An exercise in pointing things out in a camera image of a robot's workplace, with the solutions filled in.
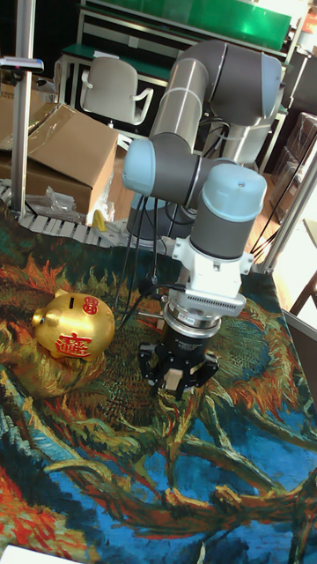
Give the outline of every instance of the sunflower painting print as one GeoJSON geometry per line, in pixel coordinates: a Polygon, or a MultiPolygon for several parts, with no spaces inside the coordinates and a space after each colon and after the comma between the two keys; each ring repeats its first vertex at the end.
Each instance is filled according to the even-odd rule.
{"type": "MultiPolygon", "coordinates": [[[[243,280],[244,311],[210,341],[220,369],[176,401],[139,371],[139,343],[159,338],[150,317],[131,317],[92,362],[54,359],[34,337],[33,312],[58,289],[112,304],[124,249],[32,234],[4,204],[0,229],[1,551],[316,562],[316,413],[271,278],[243,280]]],[[[139,276],[150,262],[140,251],[139,276]]],[[[161,257],[158,274],[173,282],[176,267],[161,257]]]]}

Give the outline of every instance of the red chinese character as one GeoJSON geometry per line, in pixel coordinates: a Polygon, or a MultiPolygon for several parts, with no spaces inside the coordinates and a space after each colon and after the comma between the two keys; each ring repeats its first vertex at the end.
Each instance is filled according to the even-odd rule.
{"type": "Polygon", "coordinates": [[[98,311],[98,300],[96,298],[93,298],[92,296],[86,296],[84,302],[85,304],[83,306],[83,311],[86,314],[95,315],[98,311]]]}
{"type": "Polygon", "coordinates": [[[55,341],[56,350],[59,353],[67,354],[68,356],[76,356],[83,358],[84,356],[89,356],[88,345],[92,340],[87,337],[78,337],[77,333],[71,333],[71,335],[60,335],[57,341],[55,341]]]}

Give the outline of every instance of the gray robot arm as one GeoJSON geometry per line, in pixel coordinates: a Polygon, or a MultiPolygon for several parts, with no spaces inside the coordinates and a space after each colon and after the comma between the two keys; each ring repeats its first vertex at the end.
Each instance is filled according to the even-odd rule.
{"type": "Polygon", "coordinates": [[[149,139],[129,147],[122,177],[127,188],[197,209],[190,236],[176,239],[173,249],[182,263],[182,290],[169,292],[158,345],[139,351],[141,371],[154,390],[164,387],[180,398],[203,385],[217,369],[205,354],[210,337],[223,315],[244,308],[240,274],[248,274],[253,262],[244,248],[266,182],[237,161],[248,128],[274,111],[280,80],[281,64],[272,57],[222,41],[194,46],[172,68],[149,139]],[[193,154],[205,100],[230,123],[224,159],[193,154]]]}
{"type": "Polygon", "coordinates": [[[224,157],[239,160],[248,128],[274,111],[281,63],[263,53],[206,41],[175,62],[149,139],[134,141],[123,183],[144,196],[197,207],[214,163],[193,154],[203,102],[230,123],[224,157]]]}

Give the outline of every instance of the chair backrest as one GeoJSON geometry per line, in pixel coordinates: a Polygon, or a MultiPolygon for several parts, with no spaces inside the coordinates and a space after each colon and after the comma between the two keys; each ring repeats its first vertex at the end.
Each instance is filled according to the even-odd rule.
{"type": "Polygon", "coordinates": [[[112,57],[98,57],[92,61],[85,88],[82,108],[110,119],[133,123],[136,103],[137,72],[130,64],[112,57]]]}

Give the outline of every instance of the gold piggy bank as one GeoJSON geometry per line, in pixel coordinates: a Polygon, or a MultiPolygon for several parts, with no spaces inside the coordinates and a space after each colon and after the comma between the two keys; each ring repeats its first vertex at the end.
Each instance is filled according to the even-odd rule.
{"type": "Polygon", "coordinates": [[[111,343],[114,316],[108,305],[85,293],[57,290],[45,308],[36,309],[35,338],[55,359],[95,359],[111,343]]]}

